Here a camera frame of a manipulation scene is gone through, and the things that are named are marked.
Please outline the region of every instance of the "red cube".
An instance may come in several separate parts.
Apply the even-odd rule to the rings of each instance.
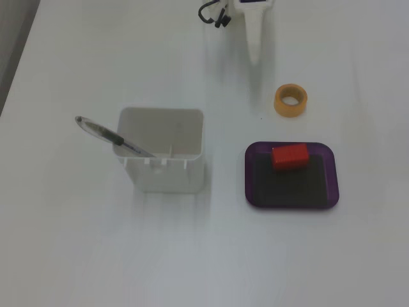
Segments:
[[[276,147],[271,158],[276,171],[303,168],[309,162],[308,148],[306,144]]]

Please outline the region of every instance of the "yellow tape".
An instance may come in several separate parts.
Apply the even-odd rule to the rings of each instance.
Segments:
[[[291,106],[282,100],[285,97],[293,97],[298,100],[298,104]],[[284,117],[297,117],[304,112],[307,106],[307,92],[299,85],[285,84],[275,93],[274,109]]]

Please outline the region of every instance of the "pen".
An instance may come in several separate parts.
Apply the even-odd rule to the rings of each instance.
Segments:
[[[130,141],[119,136],[117,133],[93,122],[89,118],[82,116],[76,116],[75,122],[80,126],[84,131],[88,132],[92,136],[95,136],[98,139],[102,139],[108,143],[123,147],[124,149],[132,152],[138,157],[155,157],[151,153],[142,149],[141,147],[131,143]]]

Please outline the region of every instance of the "pen holder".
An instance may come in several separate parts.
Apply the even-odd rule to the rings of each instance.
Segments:
[[[118,134],[155,158],[136,157],[115,145],[113,150],[140,190],[196,193],[205,179],[203,125],[197,109],[127,107]]]

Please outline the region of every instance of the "purple plastic tray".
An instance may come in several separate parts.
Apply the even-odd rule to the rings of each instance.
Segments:
[[[252,184],[252,169],[253,158],[256,154],[270,154],[272,148],[279,146],[286,146],[292,144],[300,144],[297,142],[257,142],[248,147],[245,152],[245,197],[247,201],[255,206],[253,198],[253,184]],[[327,188],[327,206],[323,209],[330,209],[335,206],[339,200],[339,189],[337,180],[337,171],[335,165],[335,157],[332,150],[321,143],[306,143],[310,155],[320,155],[323,159],[323,167],[325,173],[325,183]],[[271,204],[271,206],[263,205],[263,208],[286,208],[285,205],[280,206]]]

